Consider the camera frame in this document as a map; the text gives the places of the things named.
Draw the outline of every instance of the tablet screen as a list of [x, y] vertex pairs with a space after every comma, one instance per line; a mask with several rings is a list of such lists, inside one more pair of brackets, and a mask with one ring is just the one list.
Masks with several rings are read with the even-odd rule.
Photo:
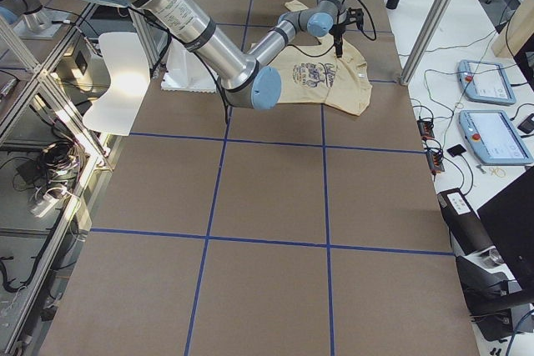
[[491, 158], [526, 158], [506, 120], [499, 113], [469, 115]]
[[468, 63], [473, 76], [476, 93], [488, 98], [508, 99], [501, 72], [494, 64]]

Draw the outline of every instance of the power strip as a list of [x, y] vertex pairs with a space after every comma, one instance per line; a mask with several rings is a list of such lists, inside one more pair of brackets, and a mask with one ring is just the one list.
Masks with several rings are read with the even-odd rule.
[[422, 140], [434, 139], [434, 124], [426, 120], [417, 120], [417, 127], [419, 128], [419, 134]]
[[433, 149], [426, 150], [426, 161], [428, 162], [428, 168], [431, 170], [432, 175], [445, 172], [445, 167], [443, 167], [443, 161], [440, 158], [440, 154]]

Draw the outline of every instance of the computer screen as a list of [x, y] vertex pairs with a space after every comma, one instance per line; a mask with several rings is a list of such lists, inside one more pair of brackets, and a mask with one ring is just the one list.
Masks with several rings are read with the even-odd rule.
[[482, 225], [523, 289], [534, 288], [534, 168], [478, 209]]
[[467, 64], [474, 73], [473, 83], [476, 93], [489, 98], [508, 99], [510, 96], [506, 90], [506, 82], [501, 71], [495, 64], [472, 63]]
[[471, 119], [491, 158], [525, 158], [521, 145], [499, 113], [471, 113]]

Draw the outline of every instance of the white table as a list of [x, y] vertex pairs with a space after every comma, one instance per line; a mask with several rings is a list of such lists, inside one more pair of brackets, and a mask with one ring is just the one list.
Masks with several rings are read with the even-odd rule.
[[[407, 55], [410, 53], [433, 1], [434, 0], [400, 0], [397, 9], [388, 10], [390, 24], [393, 33], [395, 34], [395, 43], [400, 55]], [[478, 0], [451, 0], [445, 15], [431, 40], [428, 50], [456, 45], [467, 45], [477, 39], [485, 37], [492, 31], [494, 31], [494, 27]], [[410, 82], [409, 91], [411, 97], [421, 101], [423, 105], [432, 110], [435, 116], [450, 117], [450, 111], [430, 100], [424, 84], [425, 70], [435, 69], [445, 73], [454, 73], [457, 71], [458, 62], [462, 59], [482, 59], [482, 61], [487, 62], [499, 62], [504, 64], [505, 67], [515, 64], [512, 59], [496, 58], [494, 56], [491, 50], [491, 43], [495, 39], [496, 33], [480, 42], [472, 44], [468, 48], [453, 48], [426, 53], [416, 70], [416, 74]], [[406, 59], [407, 57], [400, 56], [401, 64], [404, 65]], [[506, 74], [511, 83], [524, 83], [526, 81], [518, 67], [507, 68]], [[444, 103], [446, 106], [454, 109], [455, 103], [460, 100], [462, 94], [462, 89], [457, 76], [427, 73], [427, 78], [428, 87], [430, 88], [432, 97], [438, 102]], [[523, 103], [534, 103], [534, 93], [528, 85], [515, 87], [513, 90], [517, 99], [516, 104], [513, 106], [474, 103], [469, 101], [466, 97], [461, 99], [461, 103], [464, 109], [503, 109], [510, 117], [512, 117], [519, 105]], [[415, 108], [416, 116], [419, 116], [419, 109], [420, 108]], [[450, 120], [437, 119], [435, 121], [434, 133], [436, 139], [443, 145], [444, 149], [458, 143], [461, 143], [467, 149], [464, 156], [466, 161], [471, 165], [471, 169], [474, 173], [474, 187], [467, 195], [467, 199], [471, 206], [477, 210], [488, 199], [493, 197], [515, 178], [524, 173], [525, 168], [522, 166], [501, 167], [499, 173], [503, 172], [505, 174], [504, 177], [502, 177], [502, 174], [497, 176], [492, 173], [491, 168], [489, 167], [483, 167], [484, 170], [486, 170], [486, 173], [483, 173], [477, 168], [476, 165], [480, 164], [480, 162], [476, 159], [466, 143], [464, 134], [458, 124], [459, 111], [460, 109], [458, 108], [448, 130], [447, 125], [449, 125]], [[514, 124], [517, 125], [530, 113], [534, 113], [533, 107], [523, 107], [514, 121]], [[421, 116], [429, 117], [430, 114], [426, 110], [421, 110]], [[526, 138], [524, 141], [531, 153], [534, 153], [534, 137]], [[461, 158], [454, 158], [453, 161], [465, 174], [466, 185], [463, 187], [465, 192], [469, 188], [471, 182], [468, 167]], [[447, 161], [444, 163], [446, 171], [437, 174], [436, 176], [435, 189], [437, 193], [446, 189], [456, 188], [461, 183], [461, 174], [456, 168], [450, 165]], [[500, 268], [495, 269], [495, 271], [492, 272], [494, 273], [502, 270], [503, 268]], [[474, 331], [481, 355], [488, 355], [494, 347], [503, 348], [501, 355], [504, 355], [506, 352], [505, 343], [488, 343], [481, 336], [481, 333], [476, 326], [474, 326]], [[511, 354], [513, 356], [532, 356], [533, 349], [534, 334], [518, 335], [514, 341]]]

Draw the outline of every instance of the white cloth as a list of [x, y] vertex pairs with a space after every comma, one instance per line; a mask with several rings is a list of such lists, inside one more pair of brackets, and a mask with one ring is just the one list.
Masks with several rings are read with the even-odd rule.
[[[290, 11], [306, 9], [294, 0], [286, 3]], [[299, 46], [311, 55], [326, 52], [331, 36], [315, 46]], [[282, 77], [279, 103], [324, 103], [344, 112], [361, 115], [369, 106], [372, 86], [367, 79], [367, 63], [350, 43], [343, 43], [343, 57], [337, 58], [332, 48], [319, 58], [311, 58], [293, 47], [285, 48], [270, 63]]]

